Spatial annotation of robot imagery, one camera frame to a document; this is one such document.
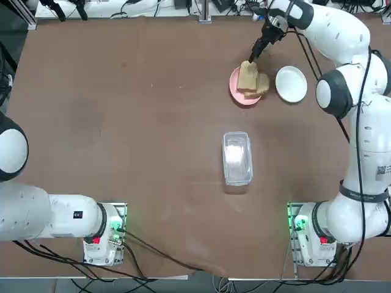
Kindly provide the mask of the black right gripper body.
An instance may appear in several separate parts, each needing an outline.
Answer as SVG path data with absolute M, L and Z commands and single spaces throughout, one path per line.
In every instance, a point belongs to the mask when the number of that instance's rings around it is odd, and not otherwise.
M 264 43 L 275 44 L 275 42 L 281 41 L 285 36 L 285 33 L 281 28 L 275 27 L 272 24 L 265 24 L 261 31 L 261 39 Z

